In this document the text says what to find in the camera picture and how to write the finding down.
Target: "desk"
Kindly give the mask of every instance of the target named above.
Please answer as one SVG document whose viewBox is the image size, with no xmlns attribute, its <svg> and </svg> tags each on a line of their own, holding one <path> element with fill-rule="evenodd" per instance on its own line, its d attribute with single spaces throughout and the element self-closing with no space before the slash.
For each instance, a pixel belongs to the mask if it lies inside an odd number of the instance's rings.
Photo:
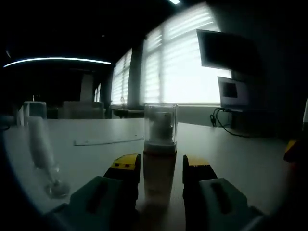
<svg viewBox="0 0 308 231">
<path fill-rule="evenodd" d="M 75 192 L 95 176 L 102 176 L 113 160 L 129 153 L 142 153 L 143 141 L 97 146 L 73 146 L 74 139 L 117 137 L 144 133 L 144 119 L 48 120 L 50 138 L 63 177 Z M 182 157 L 193 154 L 206 158 L 219 178 L 225 178 L 266 214 L 274 212 L 286 192 L 288 164 L 283 161 L 285 144 L 277 139 L 245 139 L 221 128 L 179 123 L 178 154 L 169 208 L 163 230 L 185 230 L 182 199 Z M 66 202 L 49 199 L 38 184 L 22 131 L 12 127 L 5 132 L 6 149 L 14 172 L 33 204 L 46 213 Z M 143 170 L 136 208 L 144 205 Z"/>
</svg>

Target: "ceiling light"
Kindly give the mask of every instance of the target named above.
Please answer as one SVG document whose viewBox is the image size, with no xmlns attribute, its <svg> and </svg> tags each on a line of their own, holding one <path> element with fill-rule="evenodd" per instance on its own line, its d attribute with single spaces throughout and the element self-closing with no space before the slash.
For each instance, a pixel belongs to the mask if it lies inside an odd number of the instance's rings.
<svg viewBox="0 0 308 231">
<path fill-rule="evenodd" d="M 177 5 L 177 4 L 179 4 L 180 3 L 180 1 L 179 0 L 169 0 L 170 2 L 172 2 L 173 4 L 175 4 L 175 5 Z"/>
<path fill-rule="evenodd" d="M 82 61 L 82 62 L 90 62 L 90 63 L 98 63 L 98 64 L 111 64 L 110 62 L 92 60 L 92 59 L 78 59 L 78 58 L 65 58 L 65 57 L 48 57 L 48 58 L 33 58 L 33 59 L 23 59 L 20 61 L 16 61 L 10 64 L 6 64 L 3 67 L 7 67 L 13 64 L 30 62 L 30 61 L 40 61 L 40 60 L 72 60 L 72 61 Z"/>
</svg>

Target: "yellow object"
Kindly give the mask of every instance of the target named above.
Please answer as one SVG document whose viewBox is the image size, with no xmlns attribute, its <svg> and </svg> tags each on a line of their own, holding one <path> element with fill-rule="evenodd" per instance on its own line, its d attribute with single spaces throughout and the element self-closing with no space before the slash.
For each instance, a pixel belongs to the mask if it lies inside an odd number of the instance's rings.
<svg viewBox="0 0 308 231">
<path fill-rule="evenodd" d="M 200 157 L 195 157 L 195 156 L 189 156 L 186 155 L 188 159 L 188 165 L 192 166 L 198 166 L 198 165 L 209 165 L 208 161 L 200 158 Z"/>
<path fill-rule="evenodd" d="M 116 169 L 134 170 L 137 156 L 138 153 L 121 156 L 112 163 L 111 167 Z"/>
<path fill-rule="evenodd" d="M 293 145 L 297 142 L 297 140 L 290 140 L 288 145 L 287 145 L 287 148 L 285 149 L 285 153 L 288 152 L 290 150 L 290 148 L 293 147 Z"/>
</svg>

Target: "black cable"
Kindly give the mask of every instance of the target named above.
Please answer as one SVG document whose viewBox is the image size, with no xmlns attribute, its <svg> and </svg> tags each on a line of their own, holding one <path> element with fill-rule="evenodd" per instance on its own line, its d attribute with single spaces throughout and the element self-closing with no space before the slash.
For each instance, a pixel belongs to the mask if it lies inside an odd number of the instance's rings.
<svg viewBox="0 0 308 231">
<path fill-rule="evenodd" d="M 221 107 L 215 108 L 214 111 L 213 111 L 213 114 L 210 115 L 210 120 L 211 120 L 211 123 L 212 123 L 213 127 L 217 127 L 215 112 L 217 111 L 217 113 L 218 113 L 221 110 L 223 110 L 223 108 L 221 108 Z"/>
<path fill-rule="evenodd" d="M 231 125 L 231 124 L 228 123 L 228 124 L 224 124 L 223 126 L 226 127 L 226 126 L 229 126 L 229 125 Z M 222 126 L 219 126 L 218 128 L 222 128 Z"/>
<path fill-rule="evenodd" d="M 10 129 L 10 125 L 8 125 L 8 127 L 7 127 L 7 128 L 0 129 L 0 131 L 7 131 L 7 130 L 9 130 L 9 129 Z"/>
<path fill-rule="evenodd" d="M 218 112 L 221 111 L 221 110 L 218 110 L 217 113 L 216 113 L 216 117 L 215 117 L 215 120 L 218 121 L 218 123 L 220 124 L 220 127 L 223 128 L 227 133 L 233 135 L 233 136 L 238 136 L 238 137 L 243 137 L 243 138 L 258 138 L 258 137 L 252 137 L 252 136 L 245 136 L 245 135 L 239 135 L 239 134 L 234 134 L 228 130 L 226 130 L 225 126 L 222 125 L 222 123 L 220 122 L 220 120 L 218 119 Z"/>
</svg>

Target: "window blind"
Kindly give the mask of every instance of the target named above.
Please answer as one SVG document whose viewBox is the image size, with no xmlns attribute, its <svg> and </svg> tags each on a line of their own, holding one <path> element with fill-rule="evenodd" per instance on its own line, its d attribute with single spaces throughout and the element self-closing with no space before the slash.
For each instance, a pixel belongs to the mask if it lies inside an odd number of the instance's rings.
<svg viewBox="0 0 308 231">
<path fill-rule="evenodd" d="M 101 99 L 101 84 L 98 85 L 94 93 L 94 102 L 100 102 Z"/>
<path fill-rule="evenodd" d="M 196 29 L 219 31 L 206 4 L 167 20 L 145 41 L 141 103 L 219 103 L 218 76 L 229 70 L 201 66 Z"/>
<path fill-rule="evenodd" d="M 132 49 L 129 50 L 115 65 L 111 87 L 112 105 L 122 104 L 122 97 L 124 98 L 125 104 L 127 104 L 131 55 Z"/>
</svg>

